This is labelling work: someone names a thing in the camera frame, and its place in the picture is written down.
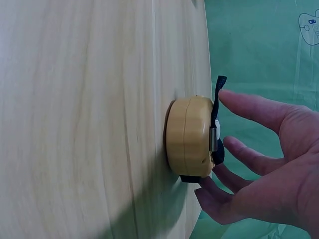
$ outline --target wooden surface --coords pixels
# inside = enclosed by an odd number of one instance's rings
[[[211,97],[203,0],[0,0],[0,238],[187,238],[162,137]]]

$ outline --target green plastic sheet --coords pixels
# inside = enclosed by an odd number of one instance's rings
[[[319,109],[318,0],[206,0],[205,4],[213,86],[218,75],[226,75],[226,89]],[[232,135],[263,154],[282,157],[278,138],[270,130],[224,106],[219,120],[222,137]],[[245,179],[258,179],[228,152],[225,164]],[[292,226],[253,219],[222,226],[202,212],[190,238],[310,237]]]

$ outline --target hand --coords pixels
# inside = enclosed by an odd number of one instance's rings
[[[216,186],[210,177],[195,191],[202,209],[221,224],[254,218],[317,231],[319,213],[319,113],[307,107],[223,90],[221,102],[233,113],[273,130],[283,158],[264,156],[242,142],[226,137],[229,152],[260,175],[247,181],[224,164],[213,172],[234,194]]]

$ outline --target finger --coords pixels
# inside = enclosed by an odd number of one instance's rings
[[[291,109],[289,104],[228,90],[221,90],[219,98],[231,112],[260,123],[277,134],[287,112]]]
[[[239,161],[245,164],[254,173],[264,176],[282,167],[285,160],[264,156],[255,150],[248,148],[234,137],[224,138],[224,145],[228,151]]]
[[[232,173],[225,164],[219,164],[213,168],[213,172],[217,178],[229,188],[234,194],[236,194],[242,188],[248,186],[253,181],[245,180],[238,175]]]
[[[210,177],[203,178],[199,184],[220,203],[228,202],[232,198],[231,194],[220,189]]]
[[[231,202],[221,203],[203,188],[197,189],[195,194],[203,211],[216,222],[225,225],[244,219],[232,211]]]

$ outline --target black strap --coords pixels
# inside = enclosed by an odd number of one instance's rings
[[[215,120],[217,119],[218,109],[219,109],[218,93],[219,93],[220,89],[222,89],[223,86],[225,85],[226,80],[227,80],[226,76],[218,76],[218,78],[217,78],[217,83],[216,83],[216,88],[215,88],[215,101],[214,101],[213,110],[211,112],[211,128],[216,128],[217,127],[216,124],[215,124]],[[221,139],[219,139],[217,141],[217,151],[216,152],[212,152],[212,158],[213,158],[214,163],[216,165],[221,164],[222,162],[224,162],[225,149],[224,149],[224,145],[223,145],[223,142],[221,141]]]

